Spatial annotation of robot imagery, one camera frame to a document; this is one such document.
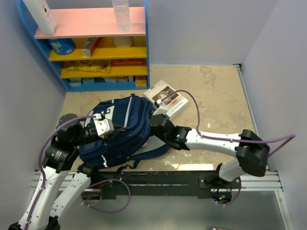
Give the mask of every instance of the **bottle label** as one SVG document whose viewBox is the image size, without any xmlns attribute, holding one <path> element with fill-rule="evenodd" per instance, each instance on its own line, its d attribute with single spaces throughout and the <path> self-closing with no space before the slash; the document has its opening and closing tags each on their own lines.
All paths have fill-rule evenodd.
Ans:
<svg viewBox="0 0 307 230">
<path fill-rule="evenodd" d="M 43 12 L 43 14 L 45 15 L 45 17 L 47 18 L 47 21 L 50 22 L 51 21 L 51 18 L 52 18 L 52 14 L 50 12 L 50 8 L 48 7 L 47 3 L 46 3 L 46 0 L 43 0 L 43 3 L 41 5 L 41 8 L 40 8 Z"/>
</svg>

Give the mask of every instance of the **blue can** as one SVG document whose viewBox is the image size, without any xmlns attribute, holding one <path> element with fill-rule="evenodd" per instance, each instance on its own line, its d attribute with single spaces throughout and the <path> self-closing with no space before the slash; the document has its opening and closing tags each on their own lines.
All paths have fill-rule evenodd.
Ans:
<svg viewBox="0 0 307 230">
<path fill-rule="evenodd" d="M 48 39 L 48 41 L 58 55 L 71 54 L 76 48 L 71 38 Z"/>
</svg>

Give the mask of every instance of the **robotic arm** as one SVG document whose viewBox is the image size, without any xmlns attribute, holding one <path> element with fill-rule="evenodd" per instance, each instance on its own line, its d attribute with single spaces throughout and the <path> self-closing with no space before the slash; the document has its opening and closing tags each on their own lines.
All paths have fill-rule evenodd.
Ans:
<svg viewBox="0 0 307 230">
<path fill-rule="evenodd" d="M 97 169 L 94 166 L 83 164 L 78 168 L 75 177 L 67 188 L 57 194 L 60 186 L 79 155 L 76 146 L 107 141 L 114 131 L 111 120 L 101 114 L 96 114 L 95 127 L 82 127 L 80 122 L 74 122 L 64 127 L 53 138 L 51 145 L 46 149 L 43 166 L 46 173 L 45 188 L 42 189 L 43 177 L 41 176 L 34 196 L 28 209 L 19 222 L 12 224 L 9 230 L 59 230 L 59 224 L 64 214 L 69 210 L 75 200 L 91 184 L 91 177 Z M 77 117 L 64 115 L 59 120 L 59 125 Z M 215 173 L 205 178 L 205 183 L 213 187 L 227 187 L 237 177 L 248 173 L 254 176 L 264 176 L 266 171 L 269 146 L 266 144 L 242 144 L 206 139 L 199 136 L 195 129 L 190 127 L 174 126 L 164 115 L 155 113 L 151 118 L 152 135 L 176 150 L 210 150 L 221 152 L 235 157 L 234 160 L 218 165 Z M 225 137 L 233 139 L 261 140 L 250 130 L 243 130 L 241 134 L 213 134 L 205 133 L 212 137 Z"/>
</svg>

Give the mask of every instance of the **yellow shelf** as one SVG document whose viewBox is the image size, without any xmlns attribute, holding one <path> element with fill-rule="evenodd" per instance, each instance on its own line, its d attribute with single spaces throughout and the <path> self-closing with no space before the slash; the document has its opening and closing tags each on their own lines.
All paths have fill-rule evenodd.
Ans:
<svg viewBox="0 0 307 230">
<path fill-rule="evenodd" d="M 147 58 L 146 37 L 135 36 L 134 44 L 127 49 L 116 48 L 113 45 L 111 37 L 103 37 L 93 53 L 92 57 L 82 55 L 82 47 L 87 38 L 75 38 L 76 49 L 68 55 L 57 55 L 54 50 L 51 51 L 50 61 L 72 61 L 72 60 L 89 60 L 89 59 L 121 59 L 121 58 Z"/>
<path fill-rule="evenodd" d="M 141 76 L 147 75 L 147 63 L 131 66 L 111 66 L 109 73 L 68 71 L 69 62 L 64 62 L 61 78 L 99 78 L 99 77 L 117 77 L 117 76 Z"/>
</svg>

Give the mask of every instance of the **blue shelf frame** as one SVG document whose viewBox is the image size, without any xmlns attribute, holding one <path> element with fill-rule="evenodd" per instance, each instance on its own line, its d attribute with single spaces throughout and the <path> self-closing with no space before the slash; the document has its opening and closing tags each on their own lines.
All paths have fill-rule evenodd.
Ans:
<svg viewBox="0 0 307 230">
<path fill-rule="evenodd" d="M 17 0 L 17 10 L 24 25 L 26 31 L 32 38 L 33 42 L 36 44 L 38 49 L 42 52 L 44 58 L 52 67 L 55 73 L 55 79 L 57 78 L 65 87 L 68 92 L 86 92 L 86 91 L 108 91 L 108 90 L 142 90 L 149 89 L 150 87 L 150 71 L 149 71 L 149 30 L 148 30 L 148 0 L 145 0 L 145 26 L 146 26 L 146 50 L 147 50 L 147 86 L 146 87 L 136 87 L 135 82 L 95 82 L 84 84 L 80 87 L 73 87 L 69 85 L 68 79 L 62 79 L 61 72 L 63 61 L 49 61 L 49 56 L 51 52 L 51 47 L 47 40 L 45 39 L 35 39 L 34 35 L 37 31 L 37 24 L 34 21 L 32 15 L 27 9 L 23 0 Z"/>
</svg>

